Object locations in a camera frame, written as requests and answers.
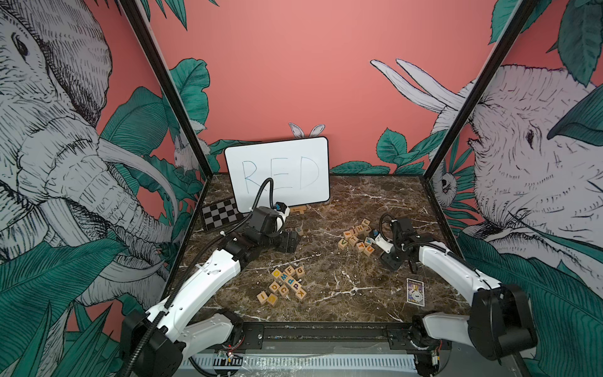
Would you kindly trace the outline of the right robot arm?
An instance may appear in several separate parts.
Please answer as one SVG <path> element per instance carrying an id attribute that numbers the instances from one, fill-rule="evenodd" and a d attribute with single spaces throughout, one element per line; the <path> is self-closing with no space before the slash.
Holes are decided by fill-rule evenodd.
<path id="1" fill-rule="evenodd" d="M 384 214 L 372 237 L 391 271 L 420 263 L 448 282 L 470 305 L 468 315 L 431 313 L 413 320 L 414 344 L 451 341 L 474 347 L 494 361 L 537 346 L 538 336 L 526 293 L 472 267 L 432 235 L 418 233 L 408 218 Z"/>

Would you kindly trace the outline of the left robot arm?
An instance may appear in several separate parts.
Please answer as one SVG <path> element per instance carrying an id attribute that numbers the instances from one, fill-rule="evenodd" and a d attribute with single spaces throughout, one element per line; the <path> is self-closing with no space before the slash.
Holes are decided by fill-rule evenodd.
<path id="1" fill-rule="evenodd" d="M 257 207 L 237 226 L 221 232 L 204 250 L 204 264 L 188 267 L 174 291 L 145 312 L 133 311 L 122 322 L 120 376 L 172 376 L 182 362 L 212 346 L 234 342 L 241 328 L 237 315 L 221 310 L 207 320 L 192 318 L 216 292 L 262 252 L 292 253 L 298 234 L 285 225 L 291 209 L 278 202 Z"/>

